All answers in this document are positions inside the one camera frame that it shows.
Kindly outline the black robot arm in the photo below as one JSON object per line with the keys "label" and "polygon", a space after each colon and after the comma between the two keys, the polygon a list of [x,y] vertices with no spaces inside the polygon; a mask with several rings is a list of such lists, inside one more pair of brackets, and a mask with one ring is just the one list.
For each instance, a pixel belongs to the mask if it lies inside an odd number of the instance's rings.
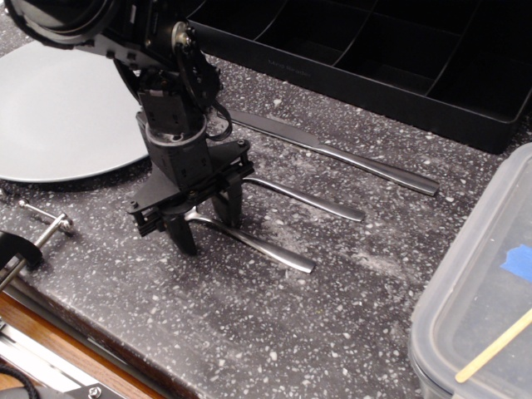
{"label": "black robot arm", "polygon": [[141,235],[166,232],[179,250],[197,249],[186,214],[211,200],[237,227],[242,182],[254,168],[247,140],[232,126],[208,131],[218,102],[219,70],[205,58],[176,1],[9,1],[15,24],[41,44],[82,50],[114,62],[140,105],[136,119],[152,164],[129,212]]}

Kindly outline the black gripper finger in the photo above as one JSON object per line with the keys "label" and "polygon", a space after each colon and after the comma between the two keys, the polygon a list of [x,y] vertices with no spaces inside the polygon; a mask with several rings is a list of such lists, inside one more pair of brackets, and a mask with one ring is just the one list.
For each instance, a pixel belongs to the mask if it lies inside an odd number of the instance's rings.
{"label": "black gripper finger", "polygon": [[164,212],[164,225],[168,235],[183,254],[197,254],[195,239],[185,213]]}
{"label": "black gripper finger", "polygon": [[214,195],[211,203],[219,219],[229,227],[238,228],[242,219],[242,185],[236,183]]}

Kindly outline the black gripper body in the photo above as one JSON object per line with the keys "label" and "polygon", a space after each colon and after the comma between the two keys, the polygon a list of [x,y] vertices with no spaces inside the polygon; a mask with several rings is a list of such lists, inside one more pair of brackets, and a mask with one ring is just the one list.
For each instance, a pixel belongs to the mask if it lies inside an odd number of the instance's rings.
{"label": "black gripper body", "polygon": [[203,131],[184,140],[146,131],[144,139],[151,175],[128,209],[141,236],[166,230],[164,212],[187,213],[254,172],[248,140],[208,145]]}

